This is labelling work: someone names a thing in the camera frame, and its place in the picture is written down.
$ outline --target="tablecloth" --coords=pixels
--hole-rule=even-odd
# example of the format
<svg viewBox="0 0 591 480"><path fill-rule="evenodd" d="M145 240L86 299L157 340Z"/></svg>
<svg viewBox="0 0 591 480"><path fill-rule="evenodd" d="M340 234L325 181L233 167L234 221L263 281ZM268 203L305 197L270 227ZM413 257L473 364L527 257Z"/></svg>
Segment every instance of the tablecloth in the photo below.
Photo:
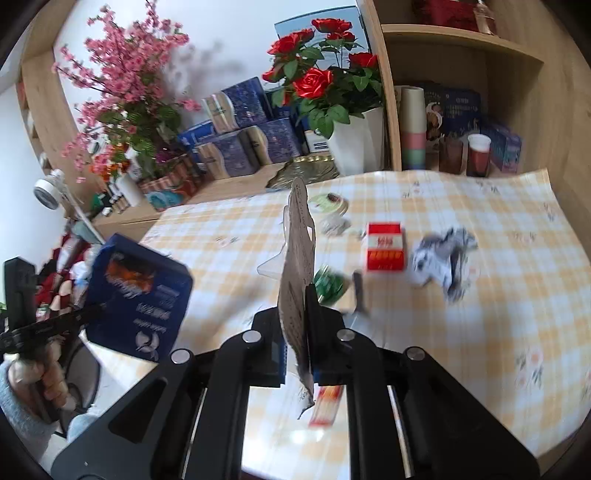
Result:
<svg viewBox="0 0 591 480"><path fill-rule="evenodd" d="M403 274L366 275L367 333L395 351L425 348L535 455L581 425L591 408L591 267L546 171L502 180L382 171L308 191L345 197L352 223L339 238L318 234L316 268L351 275L361 267L355 231L368 221L401 222L407 249L450 226L473 232L473 284L459 303L447 304L434 283L417 288ZM178 346L218 348L248 329L257 311L277 304L278 282L256 267L281 249L287 196L180 206L146 234L144 245L185 263L194 278ZM335 308L354 303L348 291ZM94 350L126 387L153 367ZM348 478L345 398L332 429L311 431L309 415L295 420L292 380L279 390L251 390L243 467L282 479Z"/></svg>

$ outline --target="red cloth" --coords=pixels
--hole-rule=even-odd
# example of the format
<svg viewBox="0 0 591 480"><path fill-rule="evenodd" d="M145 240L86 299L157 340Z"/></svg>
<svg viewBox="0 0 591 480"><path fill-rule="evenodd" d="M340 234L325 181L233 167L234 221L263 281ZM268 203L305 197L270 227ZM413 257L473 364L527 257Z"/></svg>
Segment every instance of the red cloth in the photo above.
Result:
<svg viewBox="0 0 591 480"><path fill-rule="evenodd" d="M413 0L413 11L423 24L478 31L474 4L454 0Z"/></svg>

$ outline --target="red box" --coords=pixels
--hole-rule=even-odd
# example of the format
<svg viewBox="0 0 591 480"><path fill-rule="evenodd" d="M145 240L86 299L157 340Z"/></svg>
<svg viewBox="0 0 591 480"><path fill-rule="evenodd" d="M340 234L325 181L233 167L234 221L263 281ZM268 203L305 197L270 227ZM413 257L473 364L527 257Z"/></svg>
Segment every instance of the red box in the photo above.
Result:
<svg viewBox="0 0 591 480"><path fill-rule="evenodd" d="M366 236L367 270L404 270L400 223L370 223Z"/></svg>

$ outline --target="white wall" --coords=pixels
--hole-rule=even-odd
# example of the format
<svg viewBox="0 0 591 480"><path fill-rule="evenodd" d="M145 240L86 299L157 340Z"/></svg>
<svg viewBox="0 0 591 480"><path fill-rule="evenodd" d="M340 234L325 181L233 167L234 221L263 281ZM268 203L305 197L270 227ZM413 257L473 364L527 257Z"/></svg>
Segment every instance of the white wall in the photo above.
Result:
<svg viewBox="0 0 591 480"><path fill-rule="evenodd" d="M87 37L100 38L102 24L86 25L89 17L98 14L105 0L78 0L55 43L56 60L59 48L68 44L80 59L87 59L83 42ZM128 27L134 20L145 18L144 0L111 0L116 22ZM250 77L260 76L271 66L267 54L277 39L274 24L288 18L327 8L355 5L355 0L160 0L160 18L181 22L189 35L188 45L177 49L171 68L166 71L169 90L199 100L222 88ZM96 64L85 62L87 66ZM73 109L75 103L96 99L89 89L78 89L62 78L66 99ZM187 126L206 119L202 113L186 114Z"/></svg>
<svg viewBox="0 0 591 480"><path fill-rule="evenodd" d="M64 229L64 212L44 207L33 195L42 178L18 105L14 85L0 94L0 301L4 261L21 257L38 269L49 260Z"/></svg>

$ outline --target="stacked paper cups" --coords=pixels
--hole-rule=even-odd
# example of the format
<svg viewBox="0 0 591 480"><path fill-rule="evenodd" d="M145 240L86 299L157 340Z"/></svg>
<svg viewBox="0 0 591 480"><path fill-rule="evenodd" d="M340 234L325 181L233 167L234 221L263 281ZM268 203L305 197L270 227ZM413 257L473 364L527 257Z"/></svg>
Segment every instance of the stacked paper cups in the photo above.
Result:
<svg viewBox="0 0 591 480"><path fill-rule="evenodd" d="M427 113L422 88L402 87L400 102L400 146L403 170L425 169Z"/></svg>

